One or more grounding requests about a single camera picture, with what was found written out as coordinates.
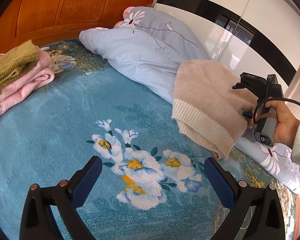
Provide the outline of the person's right hand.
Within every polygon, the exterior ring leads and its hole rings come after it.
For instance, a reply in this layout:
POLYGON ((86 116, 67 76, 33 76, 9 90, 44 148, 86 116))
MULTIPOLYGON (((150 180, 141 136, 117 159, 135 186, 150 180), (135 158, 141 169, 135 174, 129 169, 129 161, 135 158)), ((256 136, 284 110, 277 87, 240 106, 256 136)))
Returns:
POLYGON ((293 148, 300 120, 293 115, 283 101, 268 101, 265 107, 274 107, 276 109, 277 126, 273 137, 274 143, 284 144, 289 148, 293 148))

